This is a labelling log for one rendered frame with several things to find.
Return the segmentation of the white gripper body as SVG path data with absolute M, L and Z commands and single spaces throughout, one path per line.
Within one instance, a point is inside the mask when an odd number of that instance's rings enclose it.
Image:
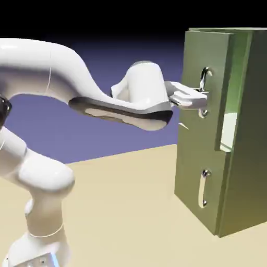
M 170 101 L 183 109 L 205 108 L 208 102 L 208 92 L 200 92 L 179 82 L 170 82 Z

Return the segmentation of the green cabinet door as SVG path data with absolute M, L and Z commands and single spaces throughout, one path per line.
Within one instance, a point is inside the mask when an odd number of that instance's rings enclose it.
M 180 110 L 180 122 L 186 125 L 199 142 L 220 150 L 227 90 L 232 67 L 234 37 L 231 33 L 187 31 L 185 35 L 182 83 L 189 87 L 200 85 L 204 68 L 204 88 L 209 92 L 208 114 L 200 118 L 198 111 Z
M 213 235 L 219 234 L 230 156 L 230 149 L 223 145 L 215 150 L 207 133 L 200 136 L 179 124 L 174 192 Z M 207 204 L 202 209 L 198 205 L 198 192 L 204 169 L 210 170 L 211 176 L 205 183 Z

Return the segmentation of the green cabinet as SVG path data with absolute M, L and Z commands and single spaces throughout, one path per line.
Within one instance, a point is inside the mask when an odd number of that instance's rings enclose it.
M 234 37 L 221 146 L 230 149 L 224 237 L 267 222 L 267 28 L 191 28 Z

